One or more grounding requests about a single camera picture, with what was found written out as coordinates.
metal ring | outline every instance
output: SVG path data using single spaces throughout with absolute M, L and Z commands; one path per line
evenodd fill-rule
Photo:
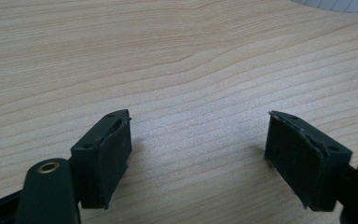
M 55 170 L 57 170 L 60 167 L 60 164 L 56 161 L 50 161 L 47 162 L 37 168 L 37 172 L 39 174 L 48 174 Z

metal grommet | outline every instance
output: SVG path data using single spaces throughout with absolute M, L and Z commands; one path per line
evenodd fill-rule
M 37 172 L 39 174 L 48 174 L 55 170 L 57 170 L 60 167 L 60 164 L 56 161 L 50 161 L 47 162 L 37 168 Z

hole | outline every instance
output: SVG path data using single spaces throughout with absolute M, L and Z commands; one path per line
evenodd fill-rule
M 339 148 L 337 148 L 337 147 L 329 147 L 330 148 L 330 150 L 332 150 L 332 151 L 339 151 Z
M 92 147 L 92 144 L 90 144 L 90 143 L 83 145 L 83 148 L 91 148 L 91 147 Z
M 122 124 L 123 124 L 123 119 L 118 120 L 110 129 L 110 132 L 113 133 L 113 132 L 117 131 L 118 129 L 120 129 Z
M 56 161 L 51 161 L 39 166 L 39 168 L 37 168 L 37 172 L 39 172 L 40 174 L 48 174 L 57 170 L 59 167 L 59 163 L 57 163 Z

wood grain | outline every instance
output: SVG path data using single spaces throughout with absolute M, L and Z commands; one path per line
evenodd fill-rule
M 358 164 L 358 14 L 266 1 L 0 0 L 0 198 L 104 114 L 133 152 L 83 223 L 338 223 L 263 159 L 268 112 L 295 114 Z

table surface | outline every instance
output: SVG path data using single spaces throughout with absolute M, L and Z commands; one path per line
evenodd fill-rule
M 0 0 L 0 198 L 104 114 L 133 152 L 108 210 L 83 223 L 338 223 L 264 160 L 270 110 L 358 165 L 358 14 L 288 0 Z

